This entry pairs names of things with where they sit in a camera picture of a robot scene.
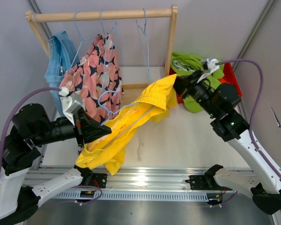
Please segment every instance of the wooden clothing rack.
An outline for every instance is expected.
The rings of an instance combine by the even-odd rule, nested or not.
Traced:
[[[44,31],[42,30],[41,23],[50,22],[68,22],[73,21],[75,13],[53,13],[53,14],[35,14],[32,10],[26,12],[26,19],[32,31],[38,38],[43,50],[49,57],[49,50],[47,40],[44,38]],[[164,76],[167,76],[170,71],[170,60],[174,45],[174,36],[177,20],[177,5],[171,5],[171,8],[162,9],[146,9],[147,18],[160,18],[169,17],[169,33],[168,33],[168,47],[165,56]],[[120,11],[103,11],[101,13],[102,20],[117,20],[117,19],[139,19],[145,18],[143,9],[137,10],[120,10]],[[79,12],[75,16],[75,21],[92,21],[100,20],[100,12]],[[148,83],[131,83],[123,84],[125,90],[144,89]]]

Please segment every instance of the metal floor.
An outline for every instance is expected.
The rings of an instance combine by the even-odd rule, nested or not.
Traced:
[[[222,208],[204,202],[100,200],[79,206],[51,199],[25,225],[274,225],[244,195]]]

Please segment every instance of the yellow garment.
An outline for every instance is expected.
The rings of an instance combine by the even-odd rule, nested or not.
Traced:
[[[161,121],[170,114],[168,107],[176,107],[177,98],[173,89],[175,79],[176,74],[152,83],[135,101],[138,104],[122,109],[115,119],[106,122],[105,125],[111,128],[112,133],[86,144],[76,165],[94,169],[105,164],[111,175],[114,175],[124,162],[125,146],[136,133],[136,128],[148,120]]]

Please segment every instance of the floral garment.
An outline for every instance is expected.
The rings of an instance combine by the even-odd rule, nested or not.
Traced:
[[[85,111],[100,123],[108,118],[107,111],[98,104],[98,99],[104,91],[114,90],[117,93],[104,94],[100,103],[113,112],[119,109],[124,92],[112,34],[107,34],[106,37],[100,35],[94,40],[92,47],[80,63],[66,71],[60,87],[66,87],[69,91],[81,95]],[[110,113],[110,116],[113,119],[116,115]]]

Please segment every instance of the green garment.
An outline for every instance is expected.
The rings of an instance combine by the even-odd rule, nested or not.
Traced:
[[[201,59],[203,58],[198,55],[173,52],[171,59],[171,68],[178,75],[190,75],[196,70],[203,70]],[[216,89],[221,84],[218,79],[224,76],[223,68],[224,65],[220,65],[220,69],[216,70],[214,73],[207,77],[207,79],[210,81],[210,86],[214,89]],[[186,108],[192,113],[197,113],[203,110],[203,108],[192,97],[183,99],[183,102]]]

